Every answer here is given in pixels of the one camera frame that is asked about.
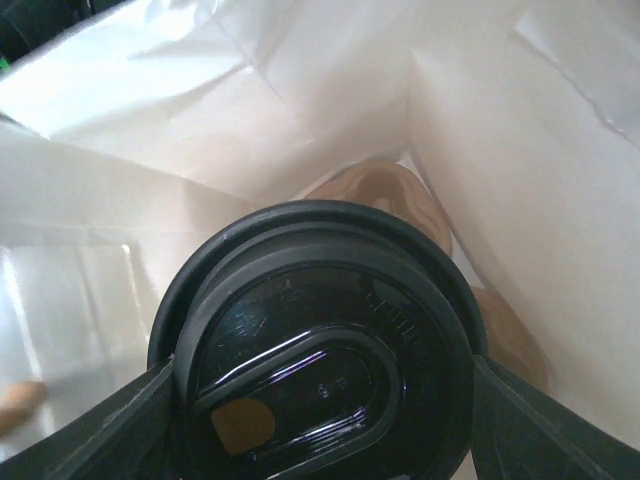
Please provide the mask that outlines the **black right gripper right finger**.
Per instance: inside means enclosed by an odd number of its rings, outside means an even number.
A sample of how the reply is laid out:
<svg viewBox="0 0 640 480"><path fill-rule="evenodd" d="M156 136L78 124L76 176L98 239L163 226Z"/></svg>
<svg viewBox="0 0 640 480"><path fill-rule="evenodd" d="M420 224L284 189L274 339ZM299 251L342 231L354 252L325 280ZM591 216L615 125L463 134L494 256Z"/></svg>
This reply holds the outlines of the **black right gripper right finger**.
<svg viewBox="0 0 640 480"><path fill-rule="evenodd" d="M479 355L471 451L480 479L639 477L638 450Z"/></svg>

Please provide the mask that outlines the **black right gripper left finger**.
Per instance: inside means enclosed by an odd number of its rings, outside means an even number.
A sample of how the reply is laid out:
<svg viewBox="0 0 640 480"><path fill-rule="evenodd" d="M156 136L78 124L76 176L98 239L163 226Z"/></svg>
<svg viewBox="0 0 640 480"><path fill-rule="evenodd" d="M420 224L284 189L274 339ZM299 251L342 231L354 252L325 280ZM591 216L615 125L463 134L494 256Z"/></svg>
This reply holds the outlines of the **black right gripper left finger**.
<svg viewBox="0 0 640 480"><path fill-rule="evenodd" d="M173 362L157 364L55 434L1 463L3 479L161 479Z"/></svg>

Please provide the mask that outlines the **single brown cup carrier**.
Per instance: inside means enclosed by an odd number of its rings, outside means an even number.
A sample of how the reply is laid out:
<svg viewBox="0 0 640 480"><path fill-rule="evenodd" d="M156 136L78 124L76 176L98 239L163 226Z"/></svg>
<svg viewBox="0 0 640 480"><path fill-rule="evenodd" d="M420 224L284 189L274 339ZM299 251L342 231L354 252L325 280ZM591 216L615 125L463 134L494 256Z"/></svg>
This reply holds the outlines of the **single brown cup carrier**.
<svg viewBox="0 0 640 480"><path fill-rule="evenodd" d="M426 234L446 254L453 253L453 235L444 210L418 176L398 163L354 164L305 197L349 201L385 211ZM474 286L472 292L488 334L490 356L547 393L549 371L539 343L496 290Z"/></svg>

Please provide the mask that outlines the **cream paper bag with handles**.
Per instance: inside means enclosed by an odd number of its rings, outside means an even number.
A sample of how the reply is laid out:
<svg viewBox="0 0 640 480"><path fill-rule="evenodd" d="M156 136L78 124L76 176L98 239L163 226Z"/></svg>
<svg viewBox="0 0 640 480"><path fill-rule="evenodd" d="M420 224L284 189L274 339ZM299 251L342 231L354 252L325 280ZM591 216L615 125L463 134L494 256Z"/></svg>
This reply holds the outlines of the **cream paper bag with handles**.
<svg viewBox="0 0 640 480"><path fill-rule="evenodd" d="M2 457L143 371L207 237L374 160L438 199L550 394L637 446L637 2L129 1L1 81L1 381L51 391Z"/></svg>

